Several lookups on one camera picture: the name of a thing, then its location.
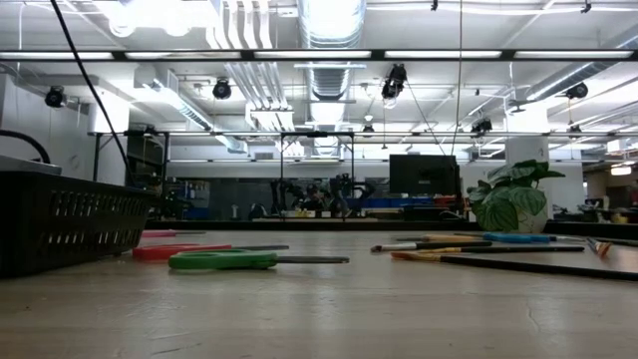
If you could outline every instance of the green scissors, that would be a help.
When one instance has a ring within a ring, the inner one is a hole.
[[[278,256],[275,252],[222,249],[180,252],[168,259],[173,269],[266,269],[278,263],[348,263],[349,257]]]

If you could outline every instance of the air vent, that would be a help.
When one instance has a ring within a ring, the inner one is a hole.
[[[273,160],[273,153],[255,153],[256,160]]]

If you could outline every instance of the black cable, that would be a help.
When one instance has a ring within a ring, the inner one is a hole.
[[[408,89],[410,90],[410,93],[412,94],[412,98],[415,100],[415,104],[417,105],[417,109],[419,109],[419,113],[421,114],[421,117],[423,118],[423,121],[426,123],[426,126],[428,126],[428,130],[430,130],[430,135],[432,135],[432,137],[435,139],[435,142],[439,146],[439,149],[443,153],[443,156],[445,156],[446,152],[443,150],[443,146],[441,146],[441,143],[437,139],[437,135],[435,135],[435,132],[434,132],[433,128],[430,126],[430,123],[428,122],[428,119],[426,118],[426,115],[423,113],[423,110],[421,110],[421,106],[419,105],[419,101],[417,100],[417,96],[415,96],[415,92],[412,91],[412,86],[410,86],[410,83],[408,82],[408,79],[406,79],[406,85],[408,85]]]
[[[45,148],[42,145],[40,145],[40,143],[37,142],[34,138],[27,136],[25,134],[17,133],[14,131],[8,131],[8,130],[0,130],[0,136],[20,139],[22,141],[29,143],[29,145],[33,146],[33,148],[36,149],[36,151],[40,155],[40,159],[42,159],[42,162],[44,164],[47,164],[47,165],[51,164],[51,158],[49,157],[49,154],[47,154],[47,150],[45,150]]]
[[[457,87],[457,114],[455,116],[455,135],[452,137],[451,156],[455,154],[457,132],[459,131],[459,113],[461,111],[461,74],[463,72],[463,0],[459,3],[459,7],[459,86]]]
[[[129,166],[129,160],[127,160],[127,154],[124,151],[124,147],[122,147],[122,143],[120,142],[120,139],[118,139],[118,134],[116,133],[116,130],[113,128],[113,124],[111,123],[111,119],[109,118],[107,109],[104,107],[104,104],[102,103],[102,99],[100,99],[100,96],[98,95],[98,92],[96,91],[96,88],[93,86],[91,79],[89,79],[89,74],[87,73],[87,70],[84,68],[82,59],[80,59],[80,54],[78,54],[78,49],[76,49],[76,46],[73,43],[73,39],[71,38],[71,33],[69,32],[69,28],[67,27],[67,23],[64,21],[64,17],[62,16],[62,11],[60,11],[60,7],[58,6],[58,3],[56,2],[56,0],[50,0],[50,1],[51,1],[51,6],[53,6],[53,10],[56,13],[56,16],[58,17],[58,20],[60,21],[60,27],[62,27],[62,32],[64,32],[64,37],[67,39],[67,43],[69,44],[69,47],[71,48],[71,52],[73,52],[73,57],[76,59],[76,63],[78,64],[78,67],[80,68],[82,77],[84,78],[84,81],[87,83],[87,86],[89,86],[89,90],[91,90],[91,94],[96,99],[96,102],[98,103],[98,106],[100,107],[100,110],[102,111],[102,114],[104,115],[105,120],[107,120],[107,124],[109,124],[111,135],[113,135],[113,138],[116,141],[116,145],[118,145],[118,149],[120,150],[120,155],[122,155],[122,161],[124,161],[124,166],[127,171],[127,177],[129,178],[129,182],[132,185],[135,185],[136,182],[133,177],[133,173],[131,172],[131,167]]]

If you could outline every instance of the plastic basket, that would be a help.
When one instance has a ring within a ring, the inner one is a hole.
[[[93,261],[136,247],[154,196],[81,179],[0,173],[0,277]]]

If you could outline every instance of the wooden tabletop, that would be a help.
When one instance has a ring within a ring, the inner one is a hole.
[[[369,251],[393,236],[417,234],[229,231],[145,239],[143,245],[289,244],[285,254],[349,255],[351,263],[179,274],[125,254],[1,280],[0,358],[582,359],[638,353],[636,283],[392,261]],[[612,250],[622,251],[614,260],[636,265],[635,251]],[[599,261],[589,252],[516,256]]]

